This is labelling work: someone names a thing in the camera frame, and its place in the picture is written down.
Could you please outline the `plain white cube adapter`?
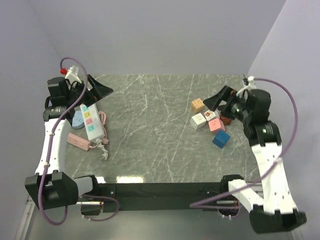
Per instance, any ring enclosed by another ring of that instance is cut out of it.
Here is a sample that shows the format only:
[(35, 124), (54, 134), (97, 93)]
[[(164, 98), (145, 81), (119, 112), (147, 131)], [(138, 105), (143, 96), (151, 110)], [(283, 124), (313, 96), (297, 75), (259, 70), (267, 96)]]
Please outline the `plain white cube adapter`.
[(206, 123), (207, 123), (206, 118), (200, 112), (192, 116), (190, 119), (190, 124), (195, 130), (198, 130), (204, 127)]

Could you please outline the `blue cube plug adapter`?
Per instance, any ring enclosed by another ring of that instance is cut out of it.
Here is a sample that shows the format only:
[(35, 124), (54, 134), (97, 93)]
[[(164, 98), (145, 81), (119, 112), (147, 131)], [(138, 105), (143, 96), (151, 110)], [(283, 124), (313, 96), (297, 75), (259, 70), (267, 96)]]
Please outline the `blue cube plug adapter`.
[(220, 130), (212, 140), (212, 143), (220, 149), (222, 149), (225, 147), (229, 139), (230, 135), (224, 132), (223, 130)]

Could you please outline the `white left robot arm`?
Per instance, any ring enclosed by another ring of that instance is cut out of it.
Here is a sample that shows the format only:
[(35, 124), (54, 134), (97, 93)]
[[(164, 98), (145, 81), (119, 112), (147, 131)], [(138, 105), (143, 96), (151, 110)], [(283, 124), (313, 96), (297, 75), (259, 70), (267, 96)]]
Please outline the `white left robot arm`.
[(27, 177), (25, 189), (39, 209), (53, 209), (76, 204), (80, 196), (88, 201), (100, 195), (97, 178), (85, 175), (75, 179), (68, 176), (66, 168), (66, 147), (71, 131), (75, 108), (80, 105), (90, 107), (108, 96), (113, 89), (87, 75), (91, 89), (85, 89), (79, 81), (69, 87), (70, 81), (55, 77), (47, 81), (49, 96), (45, 100), (43, 120), (45, 139), (41, 158), (33, 176)]

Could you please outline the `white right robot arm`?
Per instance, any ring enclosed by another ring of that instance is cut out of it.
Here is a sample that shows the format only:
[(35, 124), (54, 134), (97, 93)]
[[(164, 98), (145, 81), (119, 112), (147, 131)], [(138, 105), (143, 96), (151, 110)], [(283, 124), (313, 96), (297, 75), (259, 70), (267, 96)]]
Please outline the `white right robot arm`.
[(224, 86), (203, 103), (209, 110), (220, 108), (223, 114), (242, 122), (261, 178), (262, 197), (242, 179), (222, 184), (219, 187), (221, 197), (239, 200), (248, 211), (251, 227), (257, 234), (291, 232), (305, 224), (307, 216), (298, 210), (288, 185), (279, 128), (268, 119), (270, 94), (251, 89), (247, 91), (247, 98), (243, 98), (235, 89)]

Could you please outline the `brown cube plug adapter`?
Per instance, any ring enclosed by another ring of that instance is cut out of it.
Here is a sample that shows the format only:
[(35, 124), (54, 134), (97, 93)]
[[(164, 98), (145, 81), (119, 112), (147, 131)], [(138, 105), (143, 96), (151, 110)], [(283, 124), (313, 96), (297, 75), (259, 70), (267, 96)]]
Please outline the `brown cube plug adapter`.
[(223, 122), (225, 126), (229, 126), (233, 122), (233, 119), (226, 117), (223, 114), (220, 115), (220, 120)]

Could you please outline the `white power strip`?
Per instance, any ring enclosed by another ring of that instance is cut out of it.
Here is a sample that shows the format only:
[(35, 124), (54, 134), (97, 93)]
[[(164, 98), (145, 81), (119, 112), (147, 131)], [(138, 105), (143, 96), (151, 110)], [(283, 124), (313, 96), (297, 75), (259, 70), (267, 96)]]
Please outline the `white power strip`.
[(96, 139), (101, 139), (105, 136), (103, 126), (98, 114), (96, 104), (86, 106), (85, 104), (80, 105), (81, 114), (84, 120), (84, 127), (87, 133), (88, 140), (95, 142)]

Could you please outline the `pink cube plug adapter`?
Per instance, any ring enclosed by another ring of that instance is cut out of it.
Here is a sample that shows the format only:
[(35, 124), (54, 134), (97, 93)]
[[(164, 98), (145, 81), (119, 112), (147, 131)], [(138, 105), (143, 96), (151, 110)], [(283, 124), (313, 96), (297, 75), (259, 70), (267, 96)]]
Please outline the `pink cube plug adapter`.
[(212, 133), (218, 133), (220, 131), (226, 131), (224, 123), (219, 119), (215, 118), (208, 122), (209, 130)]

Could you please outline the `white patterned cube adapter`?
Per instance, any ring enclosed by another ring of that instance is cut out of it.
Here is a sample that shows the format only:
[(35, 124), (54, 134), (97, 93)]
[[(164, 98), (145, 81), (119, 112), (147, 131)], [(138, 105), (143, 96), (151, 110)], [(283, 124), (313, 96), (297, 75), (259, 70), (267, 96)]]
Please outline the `white patterned cube adapter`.
[(215, 111), (212, 111), (212, 110), (207, 110), (205, 113), (204, 113), (204, 117), (206, 119), (207, 122), (210, 122), (214, 119), (217, 119), (220, 117), (220, 113), (218, 110), (215, 110)]

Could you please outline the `tan cube plug adapter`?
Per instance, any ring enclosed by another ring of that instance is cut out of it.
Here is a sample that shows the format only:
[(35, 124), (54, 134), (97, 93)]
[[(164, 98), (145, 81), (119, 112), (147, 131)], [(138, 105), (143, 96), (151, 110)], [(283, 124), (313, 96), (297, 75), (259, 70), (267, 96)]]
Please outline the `tan cube plug adapter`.
[(190, 107), (195, 114), (197, 114), (205, 109), (205, 105), (200, 98), (193, 100), (191, 102)]

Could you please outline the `light blue round socket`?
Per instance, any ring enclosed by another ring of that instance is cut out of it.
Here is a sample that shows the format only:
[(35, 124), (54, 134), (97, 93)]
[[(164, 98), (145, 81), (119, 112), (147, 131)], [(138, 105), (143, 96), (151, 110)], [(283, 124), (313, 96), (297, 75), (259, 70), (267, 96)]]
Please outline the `light blue round socket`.
[(84, 118), (80, 110), (75, 111), (72, 118), (71, 127), (75, 130), (82, 129), (85, 126)]

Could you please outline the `pink power strip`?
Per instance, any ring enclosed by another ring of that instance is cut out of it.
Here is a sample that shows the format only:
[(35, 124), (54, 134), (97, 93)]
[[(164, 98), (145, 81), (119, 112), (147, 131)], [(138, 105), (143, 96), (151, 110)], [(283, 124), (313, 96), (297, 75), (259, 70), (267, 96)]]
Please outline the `pink power strip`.
[(75, 147), (82, 150), (88, 151), (91, 149), (91, 142), (73, 133), (69, 133), (67, 137), (67, 142)]

